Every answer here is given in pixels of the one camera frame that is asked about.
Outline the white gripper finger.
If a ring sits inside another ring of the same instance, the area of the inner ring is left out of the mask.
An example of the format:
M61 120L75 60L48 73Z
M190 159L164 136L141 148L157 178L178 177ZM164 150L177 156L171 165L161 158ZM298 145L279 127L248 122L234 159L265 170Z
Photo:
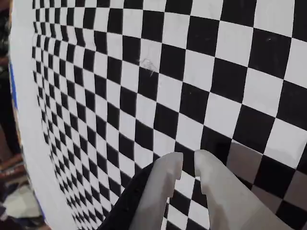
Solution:
M171 152L136 173L98 230L159 230L181 178L183 153Z
M194 167L207 198L210 229L290 229L212 153L195 151Z

